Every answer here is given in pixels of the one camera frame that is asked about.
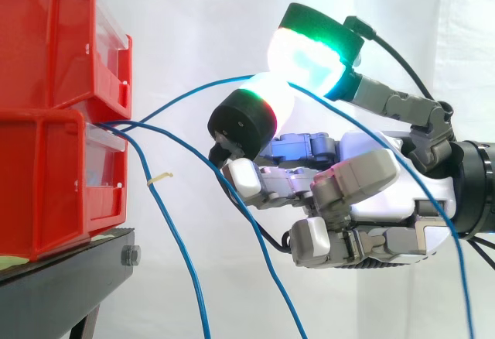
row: cable connector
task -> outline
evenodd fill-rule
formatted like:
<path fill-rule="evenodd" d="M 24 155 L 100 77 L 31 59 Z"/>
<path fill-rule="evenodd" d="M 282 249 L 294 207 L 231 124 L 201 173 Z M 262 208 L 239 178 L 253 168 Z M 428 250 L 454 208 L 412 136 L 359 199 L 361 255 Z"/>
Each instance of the cable connector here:
<path fill-rule="evenodd" d="M 377 31 L 375 31 L 372 26 L 354 15 L 348 16 L 343 24 L 345 27 L 365 39 L 374 39 L 377 36 Z"/>

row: white fingertip pad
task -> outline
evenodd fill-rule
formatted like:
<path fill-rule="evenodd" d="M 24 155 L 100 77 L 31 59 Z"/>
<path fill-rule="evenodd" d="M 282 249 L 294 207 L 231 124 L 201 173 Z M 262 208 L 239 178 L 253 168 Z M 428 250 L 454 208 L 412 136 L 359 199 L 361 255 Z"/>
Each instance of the white fingertip pad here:
<path fill-rule="evenodd" d="M 309 233 L 312 239 L 312 256 L 324 256 L 330 252 L 330 239 L 322 217 L 309 217 L 307 219 Z"/>
<path fill-rule="evenodd" d="M 236 159 L 228 164 L 230 176 L 237 192 L 247 199 L 261 192 L 256 167 L 249 159 Z"/>

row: red storage drawer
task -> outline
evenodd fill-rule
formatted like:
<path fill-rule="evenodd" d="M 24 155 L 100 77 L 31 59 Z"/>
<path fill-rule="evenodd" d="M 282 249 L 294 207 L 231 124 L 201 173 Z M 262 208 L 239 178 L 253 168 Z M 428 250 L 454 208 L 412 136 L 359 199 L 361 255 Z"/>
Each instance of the red storage drawer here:
<path fill-rule="evenodd" d="M 125 221 L 127 142 L 74 110 L 0 110 L 0 255 L 29 260 Z"/>
<path fill-rule="evenodd" d="M 0 107 L 130 118 L 131 48 L 100 0 L 0 0 Z"/>

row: white wall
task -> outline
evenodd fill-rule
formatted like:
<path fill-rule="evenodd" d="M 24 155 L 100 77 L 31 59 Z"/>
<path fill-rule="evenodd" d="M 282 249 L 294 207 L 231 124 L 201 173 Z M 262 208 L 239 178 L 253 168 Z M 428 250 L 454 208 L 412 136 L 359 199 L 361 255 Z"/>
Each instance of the white wall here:
<path fill-rule="evenodd" d="M 104 0 L 134 39 L 133 115 L 139 119 L 175 96 L 223 77 L 267 69 L 266 49 L 286 6 L 301 2 L 343 21 L 358 14 L 410 60 L 432 93 L 456 108 L 461 139 L 494 141 L 493 0 Z M 415 92 L 405 72 L 374 44 L 360 71 Z M 152 123 L 202 152 L 211 147 L 206 123 L 233 89 L 225 85 L 181 102 Z M 374 128 L 404 128 L 338 104 Z M 351 127 L 301 98 L 282 132 Z M 188 152 L 151 132 L 133 131 L 154 174 L 172 172 L 157 187 L 200 276 L 213 337 L 284 337 L 298 333 L 271 281 L 250 225 L 231 206 L 212 173 Z M 130 153 L 128 227 L 136 228 L 142 263 L 106 299 L 96 339 L 198 338 L 200 318 L 189 275 Z M 253 211 L 277 236 L 301 211 Z M 493 273 L 465 248 L 478 337 L 491 335 Z M 310 338 L 466 337 L 456 255 L 447 245 L 412 267 L 379 271 L 297 269 L 271 253 L 275 268 Z"/>

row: wire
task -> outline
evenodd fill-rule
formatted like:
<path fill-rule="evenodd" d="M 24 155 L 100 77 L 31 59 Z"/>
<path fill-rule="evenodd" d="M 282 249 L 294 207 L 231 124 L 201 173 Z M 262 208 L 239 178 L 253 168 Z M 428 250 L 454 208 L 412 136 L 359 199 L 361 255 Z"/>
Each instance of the wire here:
<path fill-rule="evenodd" d="M 121 136 L 122 138 L 126 139 L 131 145 L 134 147 L 136 152 L 139 155 L 139 159 L 141 160 L 142 168 L 145 171 L 145 176 L 146 180 L 150 180 L 152 178 L 152 175 L 149 170 L 148 163 L 146 162 L 145 154 L 143 153 L 141 147 L 139 144 L 131 138 L 129 135 L 121 132 L 120 130 L 117 130 L 116 128 L 112 128 L 111 126 L 105 125 L 105 124 L 100 124 L 101 127 L 106 128 L 107 130 L 110 130 L 113 132 L 115 135 Z M 189 256 L 189 253 L 187 252 L 186 245 L 184 244 L 184 241 L 181 239 L 179 232 L 177 231 L 176 226 L 173 224 L 173 220 L 169 215 L 169 212 L 167 211 L 162 198 L 160 197 L 159 193 L 156 191 L 155 184 L 151 183 L 149 186 L 149 191 L 152 193 L 153 197 L 156 200 L 156 203 L 158 204 L 158 207 L 160 208 L 160 211 L 162 212 L 163 217 L 165 218 L 165 221 L 167 225 L 169 226 L 170 231 L 172 232 L 173 237 L 175 238 L 177 245 L 179 246 L 179 250 L 181 254 L 183 255 L 184 262 L 186 262 L 187 269 L 189 270 L 189 274 L 191 275 L 191 280 L 193 281 L 194 285 L 194 290 L 196 292 L 196 299 L 198 301 L 198 307 L 200 309 L 200 316 L 201 316 L 201 324 L 203 325 L 203 334 L 205 339 L 211 339 L 211 333 L 210 333 L 210 325 L 208 324 L 208 315 L 207 315 L 207 309 L 204 303 L 204 298 L 203 298 L 203 291 L 201 290 L 201 285 L 200 285 L 200 280 L 198 278 L 198 275 L 196 273 L 196 270 L 194 269 L 193 262 Z"/>
<path fill-rule="evenodd" d="M 490 267 L 495 269 L 495 262 L 492 260 L 492 258 L 489 257 L 488 254 L 485 253 L 485 251 L 477 243 L 475 243 L 475 241 L 471 241 L 471 240 L 467 240 L 467 241 L 476 250 L 476 252 L 480 254 L 480 256 L 483 259 L 485 259 L 485 262 L 487 262 L 490 265 Z"/>
<path fill-rule="evenodd" d="M 388 51 L 406 69 L 406 71 L 408 69 L 411 71 L 411 73 L 408 72 L 408 74 L 413 78 L 413 80 L 415 80 L 415 82 L 416 82 L 416 79 L 419 81 L 419 83 L 416 82 L 416 84 L 418 84 L 418 87 L 420 87 L 419 84 L 420 85 L 423 85 L 424 90 L 426 90 L 428 92 L 428 90 L 426 89 L 425 85 L 421 82 L 421 80 L 419 80 L 418 75 L 413 71 L 413 69 L 411 68 L 411 66 L 409 66 L 407 64 L 407 62 L 404 60 L 404 58 L 402 58 L 400 56 L 400 54 L 398 54 L 397 51 L 395 49 L 393 49 L 392 46 L 390 46 L 388 43 L 386 43 L 382 38 L 380 38 L 378 36 L 377 36 L 377 38 L 378 38 L 377 43 L 379 43 L 386 51 Z M 210 86 L 214 86 L 216 84 L 225 84 L 225 83 L 228 83 L 228 82 L 235 82 L 237 80 L 245 80 L 245 79 L 248 79 L 248 78 L 251 78 L 251 77 L 252 77 L 252 75 L 251 76 L 241 76 L 241 77 L 227 78 L 227 79 L 216 81 L 216 82 L 213 82 L 213 83 L 210 83 L 210 84 L 203 85 L 202 87 L 198 87 L 196 89 L 193 89 L 193 90 L 189 91 L 188 93 L 185 93 L 185 94 L 183 94 L 183 95 L 175 98 L 174 100 L 170 101 L 169 103 L 165 104 L 164 106 L 162 106 L 161 108 L 159 108 L 155 112 L 151 113 L 146 118 L 143 118 L 142 121 L 148 121 L 150 118 L 156 116 L 161 111 L 164 111 L 168 107 L 172 106 L 177 101 L 180 101 L 180 100 L 182 100 L 182 99 L 184 99 L 184 98 L 186 98 L 186 97 L 188 97 L 188 96 L 190 96 L 192 94 L 195 94 L 198 91 L 205 90 L 206 88 L 208 88 Z M 347 121 L 351 122 L 356 127 L 360 128 L 361 130 L 363 130 L 364 132 L 366 132 L 373 140 L 375 140 L 376 142 L 378 142 L 378 144 L 380 144 L 384 148 L 386 148 L 386 149 L 390 148 L 387 145 L 386 142 L 384 142 L 380 137 L 378 137 L 377 135 L 375 135 L 370 129 L 368 129 L 364 125 L 360 124 L 354 118 L 350 117 L 349 115 L 347 115 L 346 113 L 342 112 L 341 110 L 333 107 L 331 104 L 326 103 L 322 98 L 319 98 L 319 97 L 315 96 L 314 94 L 310 93 L 309 91 L 307 91 L 307 90 L 305 90 L 305 89 L 303 89 L 301 87 L 298 87 L 297 85 L 294 85 L 294 84 L 291 84 L 291 86 L 293 88 L 295 88 L 296 90 L 301 91 L 303 94 L 308 95 L 309 97 L 311 97 L 315 101 L 319 102 L 324 107 L 328 108 L 330 111 L 336 113 L 340 117 L 345 118 Z M 429 92 L 427 94 L 425 94 L 425 93 L 423 93 L 423 94 L 424 94 L 424 96 L 426 98 L 428 98 L 428 96 L 430 98 L 432 98 L 432 96 L 430 95 Z M 395 151 L 392 151 L 392 152 L 394 153 L 397 161 L 411 174 L 411 176 L 415 179 L 415 181 L 418 183 L 418 185 L 423 189 L 423 191 L 425 192 L 425 194 L 428 197 L 428 199 L 432 202 L 432 204 L 434 205 L 435 209 L 440 213 L 440 215 L 442 216 L 442 218 L 446 222 L 447 226 L 449 227 L 449 229 L 450 229 L 450 231 L 452 233 L 452 236 L 454 237 L 454 242 L 456 244 L 456 249 L 457 249 L 457 252 L 458 252 L 458 255 L 459 255 L 459 268 L 460 268 L 460 272 L 461 272 L 461 280 L 462 280 L 462 283 L 463 283 L 464 300 L 465 300 L 465 303 L 466 303 L 466 315 L 467 315 L 467 322 L 468 322 L 468 327 L 469 327 L 469 336 L 470 336 L 471 339 L 473 339 L 474 338 L 474 329 L 473 329 L 473 319 L 472 319 L 472 313 L 471 313 L 471 303 L 470 303 L 470 299 L 469 299 L 469 288 L 467 286 L 466 267 L 465 267 L 465 263 L 464 263 L 463 250 L 461 249 L 461 245 L 460 245 L 460 242 L 459 242 L 459 237 L 457 235 L 456 229 L 454 228 L 454 225 L 453 225 L 452 221 L 446 216 L 445 211 L 440 207 L 439 203 L 435 200 L 435 198 L 429 192 L 429 190 L 426 187 L 426 185 L 421 181 L 421 179 L 419 178 L 419 176 L 416 175 L 415 171 L 412 170 L 409 167 L 409 165 L 404 161 L 404 159 L 402 157 L 400 157 Z"/>
<path fill-rule="evenodd" d="M 409 65 L 409 63 L 401 56 L 401 54 L 398 53 L 396 49 L 392 47 L 390 43 L 379 37 L 379 35 L 375 35 L 373 40 L 380 45 L 387 53 L 392 55 L 392 57 L 398 61 L 398 63 L 402 66 L 402 68 L 405 69 L 405 71 L 408 73 L 408 75 L 412 78 L 412 80 L 415 82 L 415 84 L 418 86 L 419 90 L 421 93 L 425 96 L 425 98 L 435 100 L 433 99 L 433 96 L 430 94 L 428 89 L 426 88 L 425 84 L 421 81 L 419 76 L 415 73 L 415 71 L 412 69 L 412 67 Z"/>
<path fill-rule="evenodd" d="M 492 248 L 493 250 L 495 250 L 495 244 L 490 242 L 490 241 L 487 241 L 483 238 L 480 238 L 480 237 L 477 237 L 477 236 L 473 236 L 469 239 L 470 241 L 475 241 L 476 243 L 478 244 L 481 244 L 483 246 L 486 246 L 488 248 Z"/>
<path fill-rule="evenodd" d="M 192 89 L 191 91 L 188 91 L 185 94 L 182 94 L 182 95 L 178 96 L 175 99 L 172 99 L 169 103 L 163 105 L 162 107 L 158 108 L 156 111 L 150 113 L 149 115 L 147 115 L 146 117 L 144 117 L 139 122 L 147 122 L 150 118 L 155 117 L 158 113 L 161 113 L 161 112 L 165 111 L 168 107 L 171 107 L 172 105 L 174 105 L 178 101 L 181 101 L 182 99 L 187 98 L 187 97 L 189 97 L 189 96 L 197 93 L 198 91 L 202 91 L 204 89 L 207 89 L 208 87 L 217 86 L 217 85 L 220 85 L 220 84 L 228 84 L 229 82 L 237 82 L 237 81 L 247 80 L 247 79 L 250 79 L 253 76 L 254 76 L 253 74 L 248 74 L 246 76 L 224 78 L 223 80 L 218 80 L 218 81 L 210 82 L 208 84 L 204 84 L 202 86 L 199 86 L 199 87 L 197 87 L 195 89 Z M 128 128 L 123 128 L 122 131 L 123 132 L 128 132 L 128 131 L 132 130 L 134 127 L 135 126 L 129 126 Z"/>
<path fill-rule="evenodd" d="M 202 90 L 207 89 L 208 87 L 217 86 L 217 85 L 220 85 L 220 84 L 228 84 L 230 82 L 238 82 L 238 81 L 247 80 L 247 79 L 249 79 L 249 78 L 251 78 L 253 76 L 254 76 L 253 74 L 249 74 L 249 75 L 246 75 L 246 76 L 225 78 L 223 80 L 218 80 L 218 81 L 210 82 L 208 84 L 204 84 L 202 86 L 196 87 L 195 89 L 192 89 L 191 91 L 188 91 L 188 92 L 186 92 L 186 93 L 178 96 L 177 98 L 171 100 L 169 103 L 164 104 L 162 107 L 160 107 L 159 109 L 157 109 L 153 113 L 149 114 L 148 116 L 144 117 L 139 122 L 143 123 L 143 122 L 148 121 L 150 118 L 153 118 L 157 114 L 165 111 L 168 107 L 172 107 L 178 101 L 181 101 L 184 98 L 190 97 L 191 95 L 197 93 L 198 91 L 202 91 Z M 122 132 L 128 132 L 128 131 L 132 130 L 133 128 L 135 128 L 135 126 L 129 126 L 128 128 L 123 128 L 121 131 Z M 222 187 L 222 190 L 224 191 L 224 193 L 227 195 L 227 198 L 229 199 L 229 201 L 244 215 L 244 213 L 241 211 L 239 205 L 236 204 L 235 201 L 232 200 L 232 197 L 229 195 L 228 190 L 226 189 L 226 187 L 224 185 L 222 185 L 222 183 L 221 183 L 220 180 L 218 180 L 218 182 L 220 183 L 220 186 Z M 268 243 L 271 246 L 273 246 L 277 251 L 283 252 L 285 254 L 288 254 L 288 253 L 291 252 L 291 249 L 289 247 L 284 247 L 283 245 L 280 245 L 258 222 L 257 222 L 257 224 L 258 224 L 258 227 L 260 228 L 260 232 L 263 235 L 263 237 L 265 237 L 265 239 L 268 241 Z"/>
<path fill-rule="evenodd" d="M 217 180 L 218 180 L 218 183 L 220 184 L 220 187 L 222 188 L 222 190 L 224 190 L 224 193 L 225 195 L 227 196 L 227 198 L 230 200 L 230 202 L 235 206 L 236 209 L 239 210 L 239 212 L 246 218 L 246 214 L 242 211 L 241 207 L 239 206 L 239 204 L 237 202 L 234 201 L 234 199 L 232 198 L 232 196 L 230 195 L 230 191 L 229 189 L 227 188 L 227 186 L 222 182 L 222 180 L 217 177 Z M 261 235 L 265 238 L 266 241 L 268 241 L 268 243 L 273 246 L 275 248 L 275 250 L 277 250 L 278 252 L 283 252 L 284 254 L 290 254 L 291 253 L 291 248 L 288 246 L 288 245 L 284 245 L 283 244 L 283 241 L 282 241 L 282 245 L 280 245 L 269 233 L 268 231 L 266 231 L 262 226 L 261 224 L 259 224 L 258 222 L 256 222 L 256 224 L 258 225 L 258 228 L 260 228 L 260 232 L 261 232 Z"/>
<path fill-rule="evenodd" d="M 376 135 L 374 132 L 372 132 L 366 126 L 364 126 L 363 124 L 361 124 L 360 122 L 358 122 L 354 118 L 347 115 L 345 112 L 341 111 L 338 108 L 333 107 L 331 104 L 327 103 L 322 98 L 314 95 L 313 93 L 307 91 L 306 89 L 303 89 L 302 87 L 299 87 L 299 86 L 294 85 L 294 84 L 290 84 L 290 85 L 291 85 L 291 87 L 295 88 L 296 90 L 301 91 L 303 94 L 314 99 L 315 101 L 317 101 L 318 103 L 320 103 L 325 108 L 332 111 L 333 113 L 339 115 L 342 118 L 345 118 L 348 122 L 350 122 L 351 124 L 355 125 L 359 129 L 366 132 L 374 141 L 376 141 L 378 144 L 380 144 L 380 146 L 382 146 L 386 149 L 390 148 L 390 146 L 383 139 L 381 139 L 378 135 Z M 460 267 L 460 272 L 461 272 L 461 280 L 463 282 L 464 300 L 466 302 L 466 315 L 467 315 L 467 323 L 468 323 L 468 327 L 469 327 L 469 337 L 471 339 L 473 339 L 474 338 L 474 328 L 473 328 L 473 318 L 472 318 L 472 314 L 471 314 L 471 302 L 470 302 L 470 298 L 469 298 L 469 288 L 467 286 L 466 267 L 465 267 L 465 263 L 464 263 L 463 250 L 462 250 L 461 244 L 459 242 L 459 236 L 457 235 L 456 228 L 454 227 L 454 224 L 449 219 L 449 217 L 447 217 L 447 214 L 442 209 L 440 204 L 437 202 L 437 200 L 435 200 L 435 198 L 433 197 L 431 192 L 428 190 L 427 186 L 423 183 L 421 178 L 418 176 L 418 174 L 405 162 L 404 158 L 401 155 L 397 154 L 395 152 L 395 150 L 393 150 L 393 149 L 392 149 L 392 152 L 394 153 L 397 161 L 409 172 L 409 174 L 411 174 L 411 176 L 416 181 L 416 183 L 418 183 L 418 185 L 421 187 L 421 189 L 425 192 L 426 196 L 428 197 L 430 202 L 433 204 L 435 209 L 442 216 L 443 220 L 445 221 L 445 223 L 449 227 L 450 232 L 452 233 L 452 236 L 454 238 L 454 242 L 456 244 L 457 253 L 459 255 L 459 267 Z"/>
<path fill-rule="evenodd" d="M 273 278 L 275 284 L 277 285 L 278 289 L 280 290 L 280 293 L 284 297 L 284 300 L 287 303 L 287 307 L 291 311 L 292 318 L 294 319 L 294 322 L 295 322 L 295 324 L 299 330 L 299 333 L 301 334 L 301 337 L 303 339 L 307 339 L 308 336 L 306 335 L 306 333 L 304 331 L 304 327 L 302 326 L 301 320 L 299 319 L 299 315 L 297 314 L 297 312 L 294 308 L 294 305 L 292 304 L 292 301 L 287 294 L 287 291 L 285 291 L 285 287 L 283 286 L 282 282 L 280 281 L 279 277 L 277 276 L 277 272 L 273 268 L 273 264 L 271 263 L 271 259 L 270 259 L 270 254 L 268 254 L 268 250 L 266 249 L 265 242 L 263 241 L 263 236 L 261 235 L 261 232 L 260 232 L 260 229 L 258 227 L 258 224 L 256 223 L 256 220 L 253 218 L 253 216 L 251 215 L 251 212 L 248 210 L 248 208 L 246 207 L 246 205 L 244 204 L 242 199 L 239 197 L 239 195 L 237 194 L 234 187 L 232 187 L 232 184 L 230 184 L 229 181 L 227 179 L 225 179 L 225 176 L 222 174 L 222 172 L 219 171 L 218 168 L 216 168 L 215 165 L 212 164 L 197 149 L 195 149 L 194 147 L 192 147 L 189 144 L 187 144 L 186 142 L 184 142 L 181 138 L 178 138 L 177 136 L 173 135 L 171 132 L 168 132 L 162 128 L 157 128 L 156 126 L 152 126 L 152 125 L 146 125 L 146 124 L 143 124 L 141 122 L 125 121 L 125 120 L 112 121 L 112 122 L 108 122 L 108 124 L 111 124 L 111 125 L 131 125 L 134 127 L 146 128 L 148 130 L 152 130 L 154 132 L 158 132 L 160 134 L 166 135 L 169 138 L 171 138 L 171 140 L 173 140 L 174 142 L 179 143 L 182 147 L 189 150 L 192 154 L 194 154 L 197 158 L 199 158 L 206 165 L 208 165 L 208 167 L 210 169 L 213 170 L 215 175 L 222 181 L 222 183 L 224 183 L 227 186 L 228 190 L 230 191 L 232 196 L 234 196 L 235 200 L 237 201 L 237 203 L 241 207 L 242 211 L 244 212 L 244 215 L 250 221 L 250 223 L 254 229 L 254 233 L 256 234 L 256 238 L 258 239 L 258 243 L 261 246 L 261 251 L 263 252 L 263 256 L 265 257 L 265 262 L 266 262 L 266 265 L 268 267 L 268 271 L 270 272 L 271 277 Z"/>

